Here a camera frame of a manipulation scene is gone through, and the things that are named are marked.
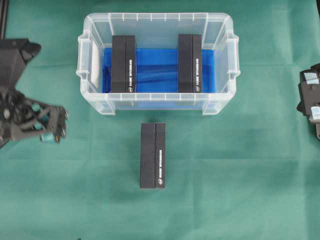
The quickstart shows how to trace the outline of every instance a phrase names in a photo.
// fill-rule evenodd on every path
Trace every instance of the transparent plastic bin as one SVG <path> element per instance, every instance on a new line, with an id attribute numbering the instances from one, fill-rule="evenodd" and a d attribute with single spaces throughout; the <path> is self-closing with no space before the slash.
<path id="1" fill-rule="evenodd" d="M 102 93 L 104 48 L 112 35 L 135 35 L 137 48 L 177 49 L 178 34 L 201 34 L 202 49 L 214 50 L 215 93 Z M 239 38 L 225 13 L 92 13 L 78 37 L 80 91 L 101 114 L 116 110 L 201 110 L 218 114 L 236 93 Z"/>

